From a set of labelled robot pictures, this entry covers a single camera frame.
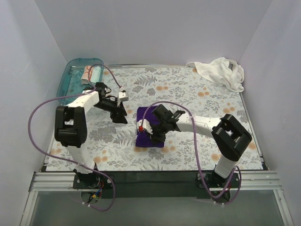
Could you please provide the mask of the purple towel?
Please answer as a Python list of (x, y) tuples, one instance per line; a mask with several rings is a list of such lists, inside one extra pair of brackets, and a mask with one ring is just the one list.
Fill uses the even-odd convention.
[[(148, 121), (150, 124), (157, 125), (159, 124), (159, 120), (157, 119), (156, 116), (152, 114), (152, 111), (156, 108), (156, 106), (152, 106), (146, 113), (144, 121)], [(143, 118), (143, 114), (147, 107), (138, 107), (137, 112), (136, 112), (136, 122), (140, 121)], [(141, 148), (162, 148), (164, 147), (164, 142), (153, 142), (149, 138), (148, 134), (146, 131), (140, 133), (139, 129), (137, 129), (137, 137), (135, 141), (135, 146), (136, 147), (141, 147)]]

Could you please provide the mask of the white towel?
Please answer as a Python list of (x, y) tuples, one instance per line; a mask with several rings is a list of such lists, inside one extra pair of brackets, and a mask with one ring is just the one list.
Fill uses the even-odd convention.
[(191, 62), (187, 67), (194, 68), (204, 79), (218, 86), (225, 86), (232, 92), (243, 92), (244, 69), (236, 61), (220, 57), (209, 64)]

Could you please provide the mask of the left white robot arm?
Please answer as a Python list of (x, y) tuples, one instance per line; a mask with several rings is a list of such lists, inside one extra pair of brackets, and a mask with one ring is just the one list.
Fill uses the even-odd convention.
[(93, 87), (86, 87), (81, 96), (66, 106), (57, 107), (55, 111), (55, 139), (67, 149), (76, 162), (77, 166), (73, 171), (79, 181), (89, 188), (96, 188), (104, 177), (85, 168), (97, 170), (85, 145), (88, 136), (86, 114), (96, 107), (109, 112), (113, 123), (127, 124), (127, 113), (122, 104), (129, 100), (126, 90), (120, 87), (118, 96), (111, 100), (108, 89), (104, 83), (98, 82), (95, 90)]

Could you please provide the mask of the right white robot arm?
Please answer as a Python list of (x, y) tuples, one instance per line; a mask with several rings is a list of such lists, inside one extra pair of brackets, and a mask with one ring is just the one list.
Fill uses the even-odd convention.
[(166, 133), (170, 131), (195, 132), (214, 139), (222, 156), (208, 182), (218, 187), (229, 183), (229, 175), (252, 141), (251, 134), (231, 114), (221, 118), (207, 118), (192, 116), (188, 111), (173, 113), (163, 105), (155, 107), (151, 114), (157, 122), (144, 122), (142, 127), (154, 142), (164, 142)]

